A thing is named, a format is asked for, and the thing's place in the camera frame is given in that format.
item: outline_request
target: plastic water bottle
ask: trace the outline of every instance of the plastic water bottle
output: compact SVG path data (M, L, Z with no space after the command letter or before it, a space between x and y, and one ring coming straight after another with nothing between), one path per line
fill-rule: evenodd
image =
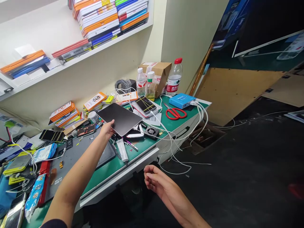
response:
M181 75L183 74L183 66L181 64L183 58L177 58L174 61L174 66L172 67L169 77L168 85L166 88L166 95L174 96L178 90L178 85L180 84Z
M136 89L138 97L146 95L146 76L143 73L142 68L137 69L137 78L136 78Z
M304 33L300 34L288 48L286 48L276 59L289 60L296 57L304 49Z
M150 71L147 75L146 98L148 98L151 101L154 101L155 99L155 83L153 83L154 76L155 76L154 71Z

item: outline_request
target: green workbench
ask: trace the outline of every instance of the green workbench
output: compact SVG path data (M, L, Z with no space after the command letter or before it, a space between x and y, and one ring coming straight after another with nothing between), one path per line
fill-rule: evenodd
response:
M162 97L163 102L165 102L166 104L169 104L169 98L166 96ZM157 104L161 103L160 99L156 99L155 102ZM192 111L186 111L187 113L187 117L184 119L179 119L179 120L169 120L166 117L166 110L167 108L164 106L164 104L162 104L162 116L161 116L161 122L162 124L164 124L164 126L166 127L166 129L168 131L174 131L176 128L178 128L179 126L181 126L182 124L184 124L186 121L188 121L189 119L191 119L192 117L194 117L198 111L197 108L195 107ZM164 132L161 136L159 136L160 138L163 138L167 135L166 132ZM139 141L135 146L138 148L138 152L135 151L134 149L132 149L129 145L125 145L126 146L126 151L128 153L128 157L129 157L129 162L132 161L133 159L135 159L137 156L139 156L141 153L143 153L145 150L147 150L148 148L150 148L151 146L153 146L157 141L152 140L148 137L145 137L144 140ZM85 188L84 192L82 193L82 195L86 194L88 191L90 191L91 189L93 189L94 187L96 187L98 184L100 184L102 181L104 181L105 179L107 179L108 177L110 177L111 175L113 175L116 171L118 171L119 169L123 168L125 166L125 163L122 162L117 156L112 159L110 162L106 163L105 165L103 165L102 167L100 167L99 169L97 169L91 180L89 181L87 187ZM51 201L47 202L43 207L41 208L37 208L31 218L31 222L30 224L27 223L26 219L24 219L23 221L23 228L38 228L39 226L41 226L43 219L50 207Z

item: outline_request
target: plywood panel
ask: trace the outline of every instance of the plywood panel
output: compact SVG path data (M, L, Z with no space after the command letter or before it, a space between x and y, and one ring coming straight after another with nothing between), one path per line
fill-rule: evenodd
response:
M271 86L270 93L263 97L277 100L296 107L304 106L304 76L288 74L289 78L280 78Z
M281 71L211 68L196 97L212 102L209 121L225 126L283 75Z

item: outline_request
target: cooling fan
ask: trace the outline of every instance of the cooling fan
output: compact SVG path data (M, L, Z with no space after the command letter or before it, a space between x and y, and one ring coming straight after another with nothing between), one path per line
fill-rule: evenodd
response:
M155 137L157 137L159 130L152 127L148 127L145 133L148 134L147 136L150 137L151 139L157 140L157 138Z

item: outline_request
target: red scissors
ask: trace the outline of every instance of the red scissors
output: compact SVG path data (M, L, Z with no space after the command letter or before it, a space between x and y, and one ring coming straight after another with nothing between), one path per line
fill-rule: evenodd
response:
M178 120L178 119L183 119L187 117L187 113L182 110L182 109L178 109L178 108L171 108L170 106L168 106L166 103L164 103L164 105L168 108L166 111L166 116L171 119L171 120Z

